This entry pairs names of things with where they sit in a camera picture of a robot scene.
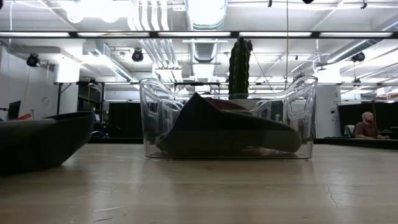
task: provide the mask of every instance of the white wall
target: white wall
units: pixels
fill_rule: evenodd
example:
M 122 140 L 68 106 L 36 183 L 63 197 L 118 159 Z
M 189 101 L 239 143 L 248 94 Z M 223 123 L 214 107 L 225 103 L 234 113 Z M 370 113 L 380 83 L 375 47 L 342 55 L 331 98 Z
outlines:
M 19 116 L 30 113 L 34 118 L 54 115 L 57 111 L 57 86 L 54 72 L 45 68 L 30 68 L 26 60 L 8 54 L 0 47 L 0 108 L 21 100 Z M 6 112 L 0 111 L 4 119 Z

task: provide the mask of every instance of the dark cloth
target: dark cloth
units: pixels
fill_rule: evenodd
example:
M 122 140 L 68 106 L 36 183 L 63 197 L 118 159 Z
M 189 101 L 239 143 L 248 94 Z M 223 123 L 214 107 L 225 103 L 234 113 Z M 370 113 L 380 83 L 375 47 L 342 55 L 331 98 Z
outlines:
M 363 134 L 366 137 L 376 138 L 379 131 L 377 130 L 377 126 L 375 123 L 371 123 L 370 125 L 365 124 L 364 122 L 359 122 L 355 126 L 355 136 L 357 134 Z

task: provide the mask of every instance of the light fixture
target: light fixture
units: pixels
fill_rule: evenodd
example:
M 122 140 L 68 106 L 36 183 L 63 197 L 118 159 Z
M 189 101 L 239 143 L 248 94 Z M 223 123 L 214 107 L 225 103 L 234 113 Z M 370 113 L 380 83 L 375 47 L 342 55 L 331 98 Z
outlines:
M 67 11 L 68 20 L 72 23 L 81 22 L 86 16 L 99 17 L 104 22 L 113 23 L 119 14 L 112 0 L 80 0 L 73 5 L 61 4 Z
M 159 37 L 229 37 L 230 32 L 194 31 L 194 32 L 159 32 Z
M 68 32 L 0 32 L 0 37 L 69 37 Z
M 311 32 L 240 32 L 240 37 L 309 37 Z
M 80 37 L 149 37 L 148 32 L 78 32 Z
M 321 32 L 320 37 L 390 37 L 392 32 Z
M 184 44 L 227 44 L 227 40 L 182 40 Z

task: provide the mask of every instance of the desk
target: desk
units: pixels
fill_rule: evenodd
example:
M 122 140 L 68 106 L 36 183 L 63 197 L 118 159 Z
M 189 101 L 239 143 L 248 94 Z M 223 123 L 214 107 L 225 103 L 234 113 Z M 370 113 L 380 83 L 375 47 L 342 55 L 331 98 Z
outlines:
M 89 144 L 0 178 L 2 224 L 396 223 L 398 152 L 316 145 L 310 160 L 145 159 Z

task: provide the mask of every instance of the red object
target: red object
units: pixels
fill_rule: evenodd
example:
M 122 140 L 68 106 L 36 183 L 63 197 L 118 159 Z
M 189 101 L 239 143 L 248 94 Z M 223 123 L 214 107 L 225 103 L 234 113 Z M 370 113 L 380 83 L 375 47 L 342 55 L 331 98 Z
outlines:
M 18 120 L 24 120 L 24 119 L 28 119 L 28 118 L 30 118 L 32 115 L 30 115 L 30 114 L 25 114 L 24 116 L 20 116 L 19 118 L 18 118 Z

